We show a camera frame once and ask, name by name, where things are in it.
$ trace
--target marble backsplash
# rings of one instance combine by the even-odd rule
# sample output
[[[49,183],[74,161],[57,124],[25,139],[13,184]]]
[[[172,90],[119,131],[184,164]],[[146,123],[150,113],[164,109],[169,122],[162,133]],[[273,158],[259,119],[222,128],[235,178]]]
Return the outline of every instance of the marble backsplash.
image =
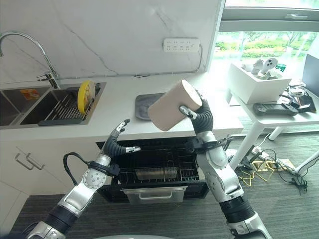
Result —
[[[0,32],[34,37],[61,77],[193,71],[196,53],[165,53],[167,37],[196,37],[205,71],[224,0],[0,0]],[[32,42],[3,40],[0,84],[48,67]]]

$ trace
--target window frame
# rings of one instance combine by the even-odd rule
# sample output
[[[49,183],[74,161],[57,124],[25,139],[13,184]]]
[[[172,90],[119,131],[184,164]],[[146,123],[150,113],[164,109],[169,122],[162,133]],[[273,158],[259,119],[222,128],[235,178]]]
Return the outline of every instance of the window frame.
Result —
[[[307,16],[307,18],[302,20],[286,18],[288,14]],[[319,9],[225,7],[219,31],[319,32]]]

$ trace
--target dishwasher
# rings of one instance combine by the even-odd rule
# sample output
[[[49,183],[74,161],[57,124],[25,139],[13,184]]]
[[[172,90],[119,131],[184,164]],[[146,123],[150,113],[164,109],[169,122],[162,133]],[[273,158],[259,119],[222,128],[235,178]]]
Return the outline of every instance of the dishwasher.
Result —
[[[182,202],[205,198],[209,189],[196,163],[196,153],[185,144],[192,137],[119,141],[141,151],[117,156],[121,171],[99,193],[109,202],[136,204]],[[102,148],[104,142],[96,143]]]

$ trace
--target gray tray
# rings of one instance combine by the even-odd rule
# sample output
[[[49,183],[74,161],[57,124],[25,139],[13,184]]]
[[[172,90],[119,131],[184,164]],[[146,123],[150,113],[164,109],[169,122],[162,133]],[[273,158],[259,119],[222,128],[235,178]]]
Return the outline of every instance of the gray tray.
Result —
[[[135,116],[142,120],[150,120],[149,107],[165,93],[139,95],[135,98]]]

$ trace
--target window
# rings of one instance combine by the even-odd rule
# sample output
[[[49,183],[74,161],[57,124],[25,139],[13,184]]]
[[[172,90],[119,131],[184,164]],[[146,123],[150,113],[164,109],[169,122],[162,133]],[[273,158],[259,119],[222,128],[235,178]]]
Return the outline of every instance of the window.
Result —
[[[210,72],[226,75],[232,61],[274,56],[300,78],[318,32],[319,0],[226,0]]]
[[[317,32],[297,31],[220,32],[214,60],[215,63],[235,60],[254,63],[259,58],[276,57],[288,65],[288,73],[301,76],[303,69],[299,65],[317,36]]]
[[[319,9],[319,0],[227,0],[225,6],[258,6]]]

